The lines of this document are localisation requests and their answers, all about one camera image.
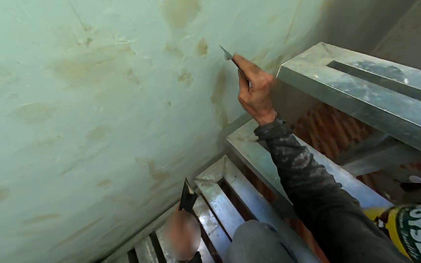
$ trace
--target metal scraper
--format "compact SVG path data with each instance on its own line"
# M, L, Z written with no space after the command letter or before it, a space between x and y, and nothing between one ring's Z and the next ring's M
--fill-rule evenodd
M224 51L224 58L225 60L232 60L233 61L233 56L225 50L225 48L223 48L221 45L219 45L220 48ZM237 68L240 70L241 74L243 74L243 76L245 76L245 78L248 80L249 82L249 87L251 87L251 82L249 81L249 78L243 73L243 71L241 70L241 68L237 65L237 63L235 63L235 61L233 61L233 63L237 66Z

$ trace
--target hand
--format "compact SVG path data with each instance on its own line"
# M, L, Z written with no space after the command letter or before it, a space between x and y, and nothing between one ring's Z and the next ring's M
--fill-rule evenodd
M238 101L243 109L261 126L273 122L276 119L276 111L272 107L269 94L275 84L274 77L238 54L235 54L232 60L251 82L249 87L248 79L238 70L240 87Z

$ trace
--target wall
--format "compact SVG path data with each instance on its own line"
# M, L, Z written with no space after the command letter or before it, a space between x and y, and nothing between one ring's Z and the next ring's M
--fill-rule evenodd
M421 1L391 29L373 55L421 69Z
M219 44L275 73L411 3L0 0L0 262L93 262L171 206L246 118Z

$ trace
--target dark tool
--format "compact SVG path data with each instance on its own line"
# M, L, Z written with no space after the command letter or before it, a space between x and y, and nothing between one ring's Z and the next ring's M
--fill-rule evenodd
M197 199L197 194L190 187L190 183L185 178L182 197L180 198L180 205L178 206L178 211L184 210L186 212L193 214L194 213L193 206L194 206L194 203L196 202L196 199Z

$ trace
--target sleeve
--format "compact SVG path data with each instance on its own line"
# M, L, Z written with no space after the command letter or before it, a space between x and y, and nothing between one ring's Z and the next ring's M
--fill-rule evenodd
M292 135L284 120L258 127L297 216L330 262L410 262L368 219L358 200Z

